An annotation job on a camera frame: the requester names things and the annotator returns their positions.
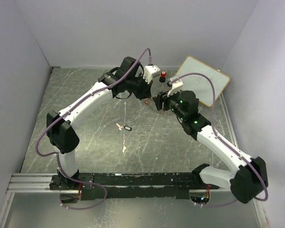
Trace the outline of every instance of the red cap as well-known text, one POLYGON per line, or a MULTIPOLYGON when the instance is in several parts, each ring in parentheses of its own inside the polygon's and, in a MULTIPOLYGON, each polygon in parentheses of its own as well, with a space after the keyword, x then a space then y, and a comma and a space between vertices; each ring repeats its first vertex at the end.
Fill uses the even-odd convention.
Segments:
POLYGON ((166 71, 161 71, 161 77, 166 77, 166 76, 167 76, 166 71))

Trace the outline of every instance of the key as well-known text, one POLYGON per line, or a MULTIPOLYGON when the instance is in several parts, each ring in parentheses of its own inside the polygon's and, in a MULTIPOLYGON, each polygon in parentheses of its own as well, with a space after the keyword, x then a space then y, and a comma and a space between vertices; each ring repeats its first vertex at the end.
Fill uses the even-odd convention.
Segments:
POLYGON ((118 127, 119 127, 119 130, 123 130, 124 129, 124 126, 121 126, 121 125, 119 125, 119 124, 116 124, 118 127))

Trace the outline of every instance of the cable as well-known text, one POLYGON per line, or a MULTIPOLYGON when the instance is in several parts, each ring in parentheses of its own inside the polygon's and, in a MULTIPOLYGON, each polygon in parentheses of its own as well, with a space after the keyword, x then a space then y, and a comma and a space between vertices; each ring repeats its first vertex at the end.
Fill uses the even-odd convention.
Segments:
POLYGON ((92 205, 92 206, 89 206, 89 207, 85 207, 85 208, 74 208, 74 207, 67 207, 65 204, 62 203, 62 198, 60 196, 60 205, 66 209, 72 209, 72 210, 86 210, 86 209, 91 209, 91 208, 94 208, 98 205, 100 205, 101 203, 103 203, 106 199, 106 197, 108 196, 108 191, 106 190, 106 188, 102 185, 102 184, 98 184, 98 183, 93 183, 93 182, 86 182, 86 181, 81 181, 81 180, 77 180, 77 179, 73 179, 71 178, 70 176, 68 176, 62 169, 61 167, 61 163, 60 163, 60 159, 59 159, 59 155, 57 154, 57 163, 58 163, 58 168, 59 168, 59 171, 63 174, 64 177, 66 177, 67 179, 71 180, 71 181, 74 181, 74 182, 77 182, 77 183, 81 183, 81 184, 88 184, 88 185, 95 185, 95 186, 98 186, 100 188, 103 188, 104 190, 104 197, 103 199, 92 205))
POLYGON ((214 90, 214 86, 213 86, 213 83, 212 81, 210 80, 210 78, 208 78, 206 75, 204 74, 201 74, 201 73, 187 73, 187 74, 184 74, 180 77, 177 77, 176 79, 172 80, 170 82, 170 84, 176 82, 177 80, 180 80, 182 79, 183 77, 186 77, 186 76, 189 76, 189 75, 199 75, 199 76, 202 76, 204 77, 205 79, 208 80, 208 82, 210 83, 211 85, 211 88, 212 88, 212 93, 213 93, 213 103, 212 103, 212 120, 211 120, 211 126, 212 126, 212 130, 213 130, 213 133, 214 135, 227 147, 229 148, 232 152, 234 152, 239 158, 243 159, 243 161, 249 166, 249 168, 251 168, 251 170, 255 173, 255 175, 257 176, 257 178, 260 180, 261 184, 262 184, 262 187, 264 189, 264 192, 265 192, 265 197, 263 199, 261 198, 258 198, 258 197, 255 197, 255 199, 259 200, 259 201, 266 201, 268 199, 268 190, 267 190, 267 187, 262 179, 262 177, 260 176, 260 174, 257 172, 257 170, 252 166, 252 164, 250 164, 250 162, 242 157, 240 155, 240 153, 238 153, 235 149, 233 149, 224 139, 222 139, 218 134, 217 134, 217 131, 215 130, 215 123, 214 123, 214 115, 215 115, 215 90, 214 90))
POLYGON ((68 178, 69 180, 71 181, 74 181, 74 182, 77 182, 77 183, 81 183, 81 184, 89 184, 89 185, 95 185, 95 186, 98 186, 98 187, 101 187, 103 188, 104 192, 105 192, 105 195, 104 195, 104 198, 99 202, 99 203, 96 203, 90 207, 86 207, 86 208, 73 208, 73 207, 67 207, 65 206, 63 203, 62 203, 62 199, 61 199, 61 196, 60 196, 60 203, 61 203, 61 206, 67 208, 67 209, 73 209, 73 210, 85 210, 85 209, 90 209, 90 208, 94 208, 98 205, 100 205, 101 203, 103 203, 108 195, 108 192, 106 190, 106 188, 101 185, 101 184, 97 184, 97 183, 90 183, 90 182, 84 182, 84 181, 80 181, 80 180, 76 180, 74 178, 71 178, 70 176, 68 176, 62 169, 61 167, 61 164, 60 164, 60 160, 59 160, 59 153, 54 151, 54 152, 50 152, 50 153, 47 153, 47 154, 42 154, 40 151, 39 151, 39 143, 40 141, 42 140, 42 138, 44 137, 44 135, 57 123, 59 122, 60 120, 62 120, 64 117, 66 117, 67 115, 71 114, 71 112, 73 110, 75 110, 79 105, 81 105, 85 100, 87 100, 88 98, 90 98, 91 96, 95 95, 96 93, 99 93, 103 90, 106 90, 106 89, 109 89, 109 88, 112 88, 114 87, 115 85, 119 84, 121 81, 123 81, 123 79, 125 79, 128 74, 132 71, 132 69, 137 65, 137 63, 140 61, 140 59, 143 57, 143 55, 146 53, 146 51, 148 51, 148 60, 149 60, 149 64, 152 64, 152 57, 151 57, 151 50, 150 48, 146 48, 142 54, 140 55, 140 57, 134 62, 134 64, 130 67, 130 69, 116 82, 114 82, 113 84, 110 84, 109 86, 106 86, 104 88, 101 88, 101 89, 97 89, 95 90, 94 92, 92 92, 91 94, 88 94, 86 95, 85 97, 83 97, 81 100, 79 100, 73 107, 71 107, 67 112, 65 112, 63 115, 61 115, 58 119, 56 119, 54 122, 52 122, 42 133, 41 135, 38 137, 37 139, 37 142, 36 142, 36 145, 35 145, 35 151, 36 153, 41 156, 41 157, 47 157, 47 156, 50 156, 50 155, 57 155, 57 162, 58 162, 58 167, 59 167, 59 171, 63 174, 63 176, 65 176, 66 178, 68 178))
POLYGON ((65 116, 67 116, 68 114, 70 114, 74 109, 76 109, 80 104, 82 104, 86 99, 90 98, 91 96, 95 95, 96 93, 99 93, 103 90, 109 89, 114 87, 115 85, 119 84, 121 81, 123 81, 123 79, 125 79, 128 74, 132 71, 132 69, 134 69, 134 67, 137 65, 137 63, 140 61, 140 59, 143 57, 143 55, 146 53, 146 51, 148 51, 148 60, 149 63, 152 63, 152 57, 151 57, 151 50, 150 48, 146 48, 142 54, 140 55, 140 57, 134 62, 134 64, 130 67, 130 69, 116 82, 114 82, 113 84, 110 84, 109 86, 103 87, 101 89, 97 89, 94 92, 92 92, 91 94, 86 95, 85 97, 83 97, 81 100, 79 100, 73 107, 70 108, 70 110, 66 113, 64 113, 62 116, 60 116, 58 119, 56 119, 54 122, 52 122, 43 132, 42 134, 38 137, 36 145, 35 145, 35 151, 36 153, 41 156, 41 157, 47 157, 53 154, 59 154, 58 152, 54 151, 51 153, 47 153, 47 154, 42 154, 39 152, 39 143, 41 141, 41 139, 44 137, 44 135, 57 123, 59 122, 61 119, 63 119, 65 116))

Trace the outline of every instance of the orange wire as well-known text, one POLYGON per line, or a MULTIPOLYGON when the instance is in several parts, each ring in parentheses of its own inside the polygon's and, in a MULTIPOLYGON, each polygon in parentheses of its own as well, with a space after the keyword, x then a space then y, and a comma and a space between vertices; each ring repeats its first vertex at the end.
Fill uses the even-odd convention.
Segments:
POLYGON ((81 189, 82 189, 82 184, 79 183, 79 192, 78 192, 78 197, 81 198, 81 189))

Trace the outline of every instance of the whiteboard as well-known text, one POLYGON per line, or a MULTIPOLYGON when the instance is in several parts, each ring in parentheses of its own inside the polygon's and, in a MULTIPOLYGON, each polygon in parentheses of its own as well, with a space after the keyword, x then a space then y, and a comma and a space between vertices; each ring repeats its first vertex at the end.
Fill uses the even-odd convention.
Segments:
MULTIPOLYGON (((217 71, 192 56, 188 56, 185 59, 179 70, 176 72, 176 76, 182 76, 187 73, 201 73, 208 76, 214 85, 216 95, 215 100, 218 99, 230 81, 229 76, 217 71)), ((193 91, 201 103, 208 107, 212 106, 213 94, 211 85, 207 79, 199 75, 189 75, 181 80, 184 83, 182 90, 193 91)))

